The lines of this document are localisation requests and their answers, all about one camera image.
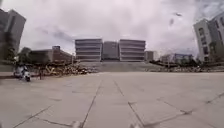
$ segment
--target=cloudy sky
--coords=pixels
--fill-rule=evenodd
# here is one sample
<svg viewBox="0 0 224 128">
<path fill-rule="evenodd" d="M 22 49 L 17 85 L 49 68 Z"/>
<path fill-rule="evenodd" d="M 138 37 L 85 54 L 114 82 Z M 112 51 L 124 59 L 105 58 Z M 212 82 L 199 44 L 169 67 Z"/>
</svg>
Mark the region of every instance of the cloudy sky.
<svg viewBox="0 0 224 128">
<path fill-rule="evenodd" d="M 3 0 L 27 18 L 21 47 L 61 45 L 73 39 L 147 41 L 148 50 L 197 54 L 193 24 L 224 10 L 223 0 Z"/>
</svg>

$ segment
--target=facade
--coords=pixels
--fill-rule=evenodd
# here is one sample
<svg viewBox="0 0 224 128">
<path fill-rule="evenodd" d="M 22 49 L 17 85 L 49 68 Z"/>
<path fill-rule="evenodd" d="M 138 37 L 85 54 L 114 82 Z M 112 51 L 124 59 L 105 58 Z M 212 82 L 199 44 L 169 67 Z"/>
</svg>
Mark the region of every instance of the facade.
<svg viewBox="0 0 224 128">
<path fill-rule="evenodd" d="M 119 41 L 120 61 L 141 62 L 145 59 L 145 41 L 126 40 Z"/>
<path fill-rule="evenodd" d="M 189 54 L 173 53 L 161 56 L 160 61 L 163 63 L 184 64 L 190 62 L 192 59 L 193 56 Z"/>
<path fill-rule="evenodd" d="M 157 61 L 158 53 L 156 51 L 145 51 L 145 61 Z"/>
<path fill-rule="evenodd" d="M 76 59 L 79 61 L 100 62 L 102 45 L 102 39 L 75 40 Z"/>
<path fill-rule="evenodd" d="M 9 20 L 9 14 L 0 9 L 0 31 L 5 32 L 8 20 Z"/>
<path fill-rule="evenodd" d="M 25 22 L 26 19 L 14 10 L 5 12 L 0 9 L 0 54 L 4 54 L 2 53 L 2 46 L 7 43 L 6 38 L 8 36 L 10 36 L 10 39 L 12 38 L 14 53 L 18 53 Z"/>
<path fill-rule="evenodd" d="M 23 29 L 26 23 L 26 19 L 14 10 L 10 10 L 8 14 L 9 14 L 9 19 L 7 22 L 5 32 L 11 33 L 14 39 L 13 46 L 15 49 L 15 53 L 18 53 L 20 40 L 23 34 Z"/>
<path fill-rule="evenodd" d="M 203 62 L 224 61 L 224 13 L 212 20 L 206 19 L 194 25 L 199 59 Z"/>
<path fill-rule="evenodd" d="M 117 42 L 103 43 L 102 60 L 119 60 L 119 45 Z"/>
<path fill-rule="evenodd" d="M 29 57 L 35 63 L 72 62 L 72 55 L 61 50 L 60 46 L 53 46 L 52 49 L 31 51 Z"/>
</svg>

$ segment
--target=pedestrian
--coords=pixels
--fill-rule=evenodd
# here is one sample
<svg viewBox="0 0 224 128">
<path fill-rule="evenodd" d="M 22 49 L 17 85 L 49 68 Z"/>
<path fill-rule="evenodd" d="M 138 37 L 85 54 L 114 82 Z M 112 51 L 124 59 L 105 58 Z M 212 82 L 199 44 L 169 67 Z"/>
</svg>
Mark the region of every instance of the pedestrian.
<svg viewBox="0 0 224 128">
<path fill-rule="evenodd" d="M 42 68 L 39 67 L 38 70 L 39 70 L 39 77 L 40 77 L 40 80 L 42 80 Z"/>
</svg>

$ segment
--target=paved plaza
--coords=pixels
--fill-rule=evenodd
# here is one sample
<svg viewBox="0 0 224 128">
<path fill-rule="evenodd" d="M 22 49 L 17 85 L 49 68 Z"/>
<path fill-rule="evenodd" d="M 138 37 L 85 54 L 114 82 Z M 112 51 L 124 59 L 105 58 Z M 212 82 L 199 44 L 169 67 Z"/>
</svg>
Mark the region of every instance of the paved plaza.
<svg viewBox="0 0 224 128">
<path fill-rule="evenodd" d="M 0 81 L 3 128 L 224 128 L 223 73 Z"/>
</svg>

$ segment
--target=bird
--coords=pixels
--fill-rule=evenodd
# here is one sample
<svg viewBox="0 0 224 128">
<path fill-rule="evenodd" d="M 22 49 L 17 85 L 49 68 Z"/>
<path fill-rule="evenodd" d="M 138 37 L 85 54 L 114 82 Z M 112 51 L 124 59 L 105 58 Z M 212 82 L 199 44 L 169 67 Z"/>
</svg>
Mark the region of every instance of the bird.
<svg viewBox="0 0 224 128">
<path fill-rule="evenodd" d="M 179 17 L 182 16 L 182 14 L 180 14 L 180 13 L 173 13 L 173 14 L 176 15 L 176 16 L 179 16 Z"/>
</svg>

